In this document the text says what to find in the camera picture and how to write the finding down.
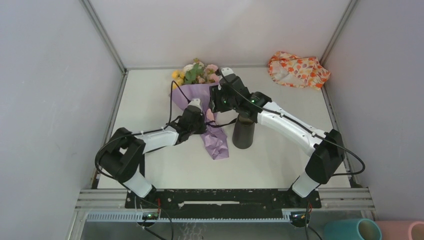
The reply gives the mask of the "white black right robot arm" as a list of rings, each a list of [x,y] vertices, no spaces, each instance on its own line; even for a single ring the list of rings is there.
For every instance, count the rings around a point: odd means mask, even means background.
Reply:
[[[304,172],[289,190],[289,203],[302,208],[309,195],[329,182],[345,159],[343,140],[339,131],[315,128],[283,110],[269,96],[250,92],[232,69],[217,70],[220,80],[210,87],[209,107],[213,113],[235,111],[249,122],[268,127],[296,143],[309,157]]]

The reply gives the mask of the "artificial flower bunch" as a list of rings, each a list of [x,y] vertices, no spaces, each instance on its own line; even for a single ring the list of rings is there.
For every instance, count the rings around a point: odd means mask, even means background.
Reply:
[[[193,63],[184,66],[182,69],[177,69],[172,73],[172,78],[175,83],[171,84],[172,89],[183,85],[194,84],[212,84],[218,83],[218,66],[215,64],[205,65],[198,58],[193,59]]]

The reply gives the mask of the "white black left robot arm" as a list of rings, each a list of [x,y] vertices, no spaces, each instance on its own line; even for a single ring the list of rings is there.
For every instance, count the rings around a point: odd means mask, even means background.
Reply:
[[[110,178],[137,195],[137,202],[149,209],[156,203],[155,187],[144,176],[145,155],[165,147],[176,146],[192,135],[206,131],[200,107],[189,105],[182,115],[162,129],[133,133],[119,128],[98,151],[94,162],[106,170]]]

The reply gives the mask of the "black ribbon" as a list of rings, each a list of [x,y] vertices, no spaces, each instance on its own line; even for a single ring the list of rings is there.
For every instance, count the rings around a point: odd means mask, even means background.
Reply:
[[[234,119],[232,119],[230,122],[228,122],[228,123],[225,123],[225,124],[218,124],[218,123],[216,123],[216,121],[215,120],[211,120],[211,121],[207,121],[207,122],[205,122],[205,124],[207,125],[207,126],[210,126],[211,128],[222,128],[222,127],[225,127],[225,126],[229,126],[229,125],[232,125],[232,124],[235,124],[236,123],[236,121],[237,121],[237,118],[234,118]]]

